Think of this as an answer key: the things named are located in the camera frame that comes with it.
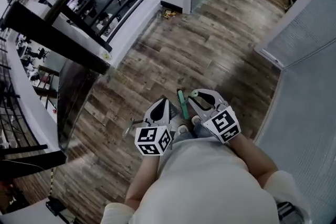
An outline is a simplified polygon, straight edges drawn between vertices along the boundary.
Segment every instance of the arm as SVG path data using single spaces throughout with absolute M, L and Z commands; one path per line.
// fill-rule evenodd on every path
M 269 177 L 278 170 L 272 159 L 242 134 L 232 138 L 229 144 L 263 188 Z
M 146 191 L 157 179 L 160 156 L 144 156 L 140 168 L 131 183 L 125 204 L 137 210 Z

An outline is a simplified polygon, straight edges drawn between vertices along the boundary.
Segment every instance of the sleeve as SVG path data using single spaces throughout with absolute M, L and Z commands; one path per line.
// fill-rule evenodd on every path
M 275 172 L 267 180 L 264 190 L 274 197 L 277 204 L 291 203 L 302 213 L 305 223 L 311 222 L 309 204 L 291 174 L 285 171 Z
M 101 224 L 127 224 L 134 214 L 131 207 L 112 202 L 105 206 Z

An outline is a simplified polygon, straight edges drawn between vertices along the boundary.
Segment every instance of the wooden floor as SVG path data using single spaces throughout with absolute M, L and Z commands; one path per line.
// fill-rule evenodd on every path
M 176 88 L 215 89 L 232 105 L 243 133 L 254 138 L 279 71 L 253 48 L 283 16 L 287 0 L 205 0 L 192 15 L 156 17 L 117 70 L 101 77 L 57 168 L 53 196 L 83 223 L 99 223 L 104 206 L 123 202 L 141 156 L 132 117 L 141 119 L 161 95 L 178 106 Z M 50 171 L 15 180 L 30 202 L 49 193 Z

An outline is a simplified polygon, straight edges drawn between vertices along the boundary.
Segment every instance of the black and white marker cube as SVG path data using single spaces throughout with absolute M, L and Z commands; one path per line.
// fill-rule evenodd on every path
M 167 126 L 136 128 L 135 145 L 142 155 L 163 155 L 171 141 Z
M 222 143 L 229 141 L 241 132 L 236 114 L 231 106 L 207 120 L 203 126 L 216 135 Z

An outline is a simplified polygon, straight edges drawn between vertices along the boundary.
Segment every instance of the shoe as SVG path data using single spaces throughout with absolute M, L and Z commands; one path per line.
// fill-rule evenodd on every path
M 186 132 L 189 132 L 188 127 L 185 126 L 185 125 L 180 125 L 180 126 L 177 128 L 175 138 L 178 137 L 179 135 L 183 134 L 183 133 L 186 133 Z
M 200 116 L 193 116 L 191 119 L 191 123 L 195 126 L 197 122 L 201 121 Z

